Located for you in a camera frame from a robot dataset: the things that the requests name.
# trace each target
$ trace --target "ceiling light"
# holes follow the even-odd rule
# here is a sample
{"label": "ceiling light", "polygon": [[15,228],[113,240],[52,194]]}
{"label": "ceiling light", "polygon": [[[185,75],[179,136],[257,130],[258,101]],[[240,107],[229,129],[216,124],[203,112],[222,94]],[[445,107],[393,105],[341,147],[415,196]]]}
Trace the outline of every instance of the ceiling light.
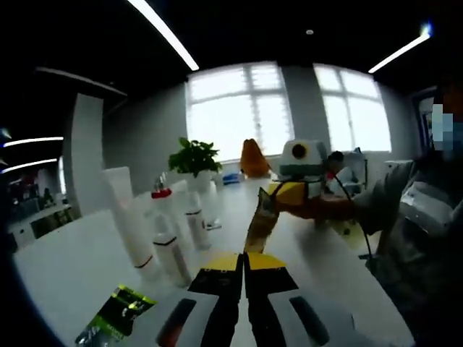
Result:
{"label": "ceiling light", "polygon": [[199,66],[191,57],[179,39],[169,29],[167,24],[158,16],[154,9],[145,0],[128,0],[145,18],[159,31],[159,33],[169,42],[172,48],[179,54],[183,61],[192,71],[199,70]]}
{"label": "ceiling light", "polygon": [[34,165],[39,165],[39,164],[44,164],[44,163],[53,163],[55,161],[58,161],[58,159],[47,159],[47,160],[34,161],[33,163],[21,164],[18,166],[12,166],[11,168],[5,168],[1,172],[5,174],[6,172],[17,170],[18,168],[27,168],[28,166],[34,166]]}
{"label": "ceiling light", "polygon": [[1,128],[1,134],[4,136],[4,137],[7,137],[9,139],[12,138],[12,136],[9,134],[9,131],[7,128]]}
{"label": "ceiling light", "polygon": [[18,140],[18,141],[10,141],[5,142],[3,147],[10,147],[14,145],[21,145],[22,143],[29,143],[29,142],[42,142],[42,141],[62,141],[64,137],[38,137],[36,139],[25,139],[25,140]]}
{"label": "ceiling light", "polygon": [[386,59],[384,59],[381,63],[373,67],[372,69],[368,70],[369,73],[377,72],[381,67],[385,66],[386,64],[393,61],[395,58],[401,56],[403,53],[409,51],[415,46],[418,46],[420,43],[425,42],[427,39],[431,37],[431,27],[430,25],[426,25],[423,27],[421,35],[419,38],[415,38],[412,42],[405,45],[404,47],[400,48],[397,52],[392,53]]}

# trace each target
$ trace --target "black ceiling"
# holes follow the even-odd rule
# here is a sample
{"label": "black ceiling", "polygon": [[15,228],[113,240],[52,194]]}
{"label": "black ceiling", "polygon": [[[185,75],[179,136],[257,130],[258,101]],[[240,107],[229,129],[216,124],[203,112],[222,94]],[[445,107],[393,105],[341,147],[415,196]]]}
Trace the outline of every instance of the black ceiling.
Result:
{"label": "black ceiling", "polygon": [[[36,67],[88,77],[126,92],[129,99],[181,82],[191,72],[127,0],[11,2],[2,11],[7,68],[1,107],[9,110],[2,121],[13,140],[63,135],[73,92],[88,91],[82,83],[34,72]],[[148,3],[201,69],[277,60],[281,65],[321,62],[367,72],[415,39],[429,20],[411,1],[387,6],[292,0]],[[306,35],[308,29],[314,35]],[[431,38],[379,70],[375,78],[403,94],[435,85],[435,46]],[[121,100],[110,94],[103,96],[111,105]],[[60,150],[56,147],[53,154]],[[33,158],[24,153],[8,156],[18,163]]]}

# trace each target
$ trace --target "window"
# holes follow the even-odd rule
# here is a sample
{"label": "window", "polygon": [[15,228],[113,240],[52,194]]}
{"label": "window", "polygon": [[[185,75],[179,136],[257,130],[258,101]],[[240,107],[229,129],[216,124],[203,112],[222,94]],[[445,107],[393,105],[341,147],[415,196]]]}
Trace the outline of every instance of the window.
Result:
{"label": "window", "polygon": [[281,154],[294,130],[278,66],[235,65],[190,76],[187,132],[190,140],[214,142],[218,161],[238,160],[251,138],[264,155]]}
{"label": "window", "polygon": [[389,125],[373,78],[338,67],[315,65],[332,150],[391,152]]}
{"label": "window", "polygon": [[63,195],[66,195],[66,184],[64,183],[63,157],[58,160],[59,188]]}

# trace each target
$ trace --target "green leaves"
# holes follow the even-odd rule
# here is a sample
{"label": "green leaves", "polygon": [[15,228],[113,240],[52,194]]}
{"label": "green leaves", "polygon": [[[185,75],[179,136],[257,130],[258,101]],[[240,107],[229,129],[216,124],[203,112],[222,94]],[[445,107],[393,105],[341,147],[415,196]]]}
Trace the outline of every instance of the green leaves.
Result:
{"label": "green leaves", "polygon": [[179,138],[182,149],[169,156],[169,170],[177,170],[179,174],[193,174],[194,177],[204,170],[217,172],[222,165],[216,163],[213,157],[218,154],[218,150],[213,149],[213,142],[191,142],[184,137]]}
{"label": "green leaves", "polygon": [[190,146],[190,141],[188,141],[188,139],[185,137],[179,137],[179,142],[180,142],[180,145],[184,148],[188,148]]}

